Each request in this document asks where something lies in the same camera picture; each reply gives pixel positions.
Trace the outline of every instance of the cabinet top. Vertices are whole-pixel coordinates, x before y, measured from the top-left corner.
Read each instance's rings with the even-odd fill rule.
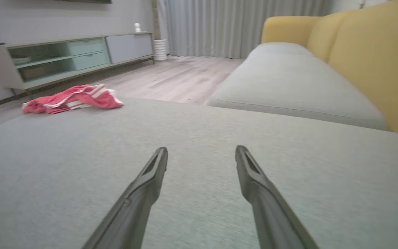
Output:
[[[138,33],[115,33],[115,34],[106,34],[106,35],[92,35],[92,36],[82,36],[82,37],[74,37],[74,38],[63,38],[63,39],[56,39],[56,40],[34,41],[31,43],[25,43],[25,44],[6,44],[4,46],[6,48],[19,48],[19,47],[29,47],[29,46],[40,45],[40,44],[55,44],[55,43],[61,43],[61,42],[86,40],[86,39],[91,39],[91,38],[100,38],[100,37],[107,37],[107,36],[144,35],[144,34],[152,34],[152,32],[143,31],[143,32],[138,32]]]

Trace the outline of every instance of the curtain fold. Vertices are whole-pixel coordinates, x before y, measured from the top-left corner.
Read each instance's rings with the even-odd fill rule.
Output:
[[[165,0],[170,54],[246,58],[271,16],[323,16],[329,0]]]

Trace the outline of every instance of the brown box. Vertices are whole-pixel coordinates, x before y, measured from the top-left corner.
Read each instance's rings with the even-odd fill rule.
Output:
[[[46,70],[43,66],[31,67],[21,71],[24,79],[33,79],[46,76]]]

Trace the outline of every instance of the green drawer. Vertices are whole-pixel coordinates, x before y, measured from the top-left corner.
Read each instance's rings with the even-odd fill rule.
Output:
[[[104,51],[102,38],[88,39],[81,41],[70,41],[67,43],[71,55],[82,55],[93,52]]]
[[[105,53],[96,53],[92,55],[82,55],[73,58],[73,64],[76,70],[83,70],[94,66],[107,64]]]

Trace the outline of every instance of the tv cabinet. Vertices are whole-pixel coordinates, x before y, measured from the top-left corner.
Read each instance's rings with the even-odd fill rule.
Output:
[[[126,63],[153,59],[153,34],[90,36],[0,45],[0,84],[30,89]],[[25,63],[14,61],[24,58]]]

